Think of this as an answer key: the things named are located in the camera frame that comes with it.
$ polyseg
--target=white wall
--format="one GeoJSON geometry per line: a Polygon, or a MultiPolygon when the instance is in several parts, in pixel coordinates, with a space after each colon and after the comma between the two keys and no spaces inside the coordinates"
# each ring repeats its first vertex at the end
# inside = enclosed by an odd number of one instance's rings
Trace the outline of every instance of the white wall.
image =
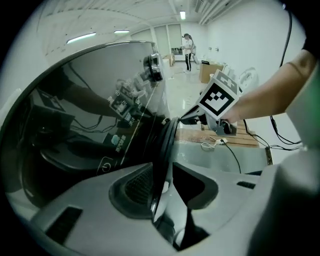
{"type": "Polygon", "coordinates": [[[192,36],[196,45],[196,56],[199,60],[206,59],[208,55],[208,28],[201,26],[197,22],[181,22],[181,34],[188,33],[192,36]]]}
{"type": "MultiPolygon", "coordinates": [[[[288,13],[282,5],[273,0],[256,0],[240,3],[227,14],[208,25],[209,57],[218,62],[228,63],[235,74],[255,67],[259,83],[267,81],[279,68],[289,28],[288,13]]],[[[305,33],[294,18],[291,38],[284,62],[292,60],[301,50],[305,33]]],[[[287,114],[274,117],[279,133],[291,141],[300,140],[287,114]]],[[[281,143],[272,128],[269,117],[248,120],[250,129],[263,137],[270,145],[281,143]]],[[[271,150],[274,163],[294,151],[271,150]]]]}
{"type": "Polygon", "coordinates": [[[23,91],[49,67],[37,37],[39,15],[36,10],[21,28],[3,62],[0,71],[0,109],[16,89],[23,91]]]}

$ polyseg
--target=wooden pallet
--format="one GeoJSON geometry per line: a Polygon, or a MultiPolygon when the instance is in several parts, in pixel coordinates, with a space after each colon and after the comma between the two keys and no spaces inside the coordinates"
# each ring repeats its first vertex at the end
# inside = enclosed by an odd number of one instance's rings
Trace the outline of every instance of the wooden pallet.
{"type": "Polygon", "coordinates": [[[243,121],[237,122],[236,136],[217,136],[213,130],[209,130],[207,125],[201,125],[201,130],[193,129],[178,129],[175,134],[176,141],[198,142],[198,143],[212,143],[214,140],[227,138],[228,145],[246,148],[259,148],[259,143],[246,132],[246,127],[243,121]]]}

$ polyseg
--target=human arm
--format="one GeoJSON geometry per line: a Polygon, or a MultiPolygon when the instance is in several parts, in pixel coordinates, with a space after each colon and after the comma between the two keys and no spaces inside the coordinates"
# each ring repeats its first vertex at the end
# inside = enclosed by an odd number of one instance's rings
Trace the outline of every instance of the human arm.
{"type": "Polygon", "coordinates": [[[284,113],[311,75],[317,59],[303,49],[256,90],[240,97],[222,117],[230,123],[284,113]]]}

